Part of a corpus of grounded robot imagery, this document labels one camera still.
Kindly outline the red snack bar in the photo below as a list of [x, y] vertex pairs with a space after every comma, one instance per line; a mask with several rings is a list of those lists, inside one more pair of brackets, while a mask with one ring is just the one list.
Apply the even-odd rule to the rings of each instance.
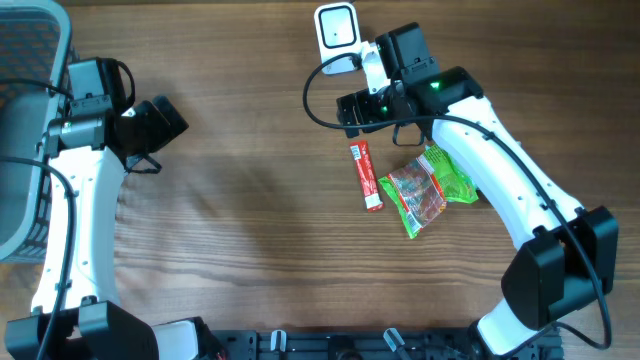
[[367, 211], [374, 212], [383, 209], [384, 204], [379, 194], [377, 178], [367, 141], [351, 142], [349, 149], [356, 165]]

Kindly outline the green gummy candy bag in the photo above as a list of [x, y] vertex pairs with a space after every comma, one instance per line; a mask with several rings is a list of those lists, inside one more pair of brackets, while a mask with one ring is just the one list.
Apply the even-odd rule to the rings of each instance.
[[414, 239], [450, 202], [473, 204], [479, 199], [473, 180], [438, 145], [378, 180], [396, 205], [404, 228]]

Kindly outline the grey plastic shopping basket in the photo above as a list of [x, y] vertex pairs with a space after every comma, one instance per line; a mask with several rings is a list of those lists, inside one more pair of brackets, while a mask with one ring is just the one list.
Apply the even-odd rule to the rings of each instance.
[[[1, 3], [1, 155], [42, 162], [44, 133], [71, 98], [77, 59], [65, 9], [51, 0]], [[1, 261], [42, 263], [50, 218], [49, 175], [1, 164]]]

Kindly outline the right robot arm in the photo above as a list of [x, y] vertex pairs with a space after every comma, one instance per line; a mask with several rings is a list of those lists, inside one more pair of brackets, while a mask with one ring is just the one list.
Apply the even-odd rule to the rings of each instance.
[[613, 287], [618, 225], [605, 207], [585, 209], [560, 189], [504, 128], [463, 68], [441, 70], [420, 27], [361, 40], [355, 20], [319, 26], [328, 75], [363, 70], [365, 90], [340, 98], [340, 129], [354, 137], [414, 124], [468, 174], [503, 220], [516, 255], [502, 300], [472, 329], [476, 358], [507, 357], [559, 329], [564, 317], [605, 304]]

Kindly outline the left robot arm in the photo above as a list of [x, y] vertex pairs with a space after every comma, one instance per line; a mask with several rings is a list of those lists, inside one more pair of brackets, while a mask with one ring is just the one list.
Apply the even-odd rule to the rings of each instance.
[[51, 177], [45, 268], [30, 316], [8, 322], [15, 359], [206, 359], [220, 348], [199, 318], [151, 326], [124, 310], [114, 276], [115, 213], [124, 178], [161, 165], [152, 154], [188, 124], [169, 100], [136, 103], [128, 67], [93, 58], [68, 67], [66, 116], [49, 122], [44, 159]]

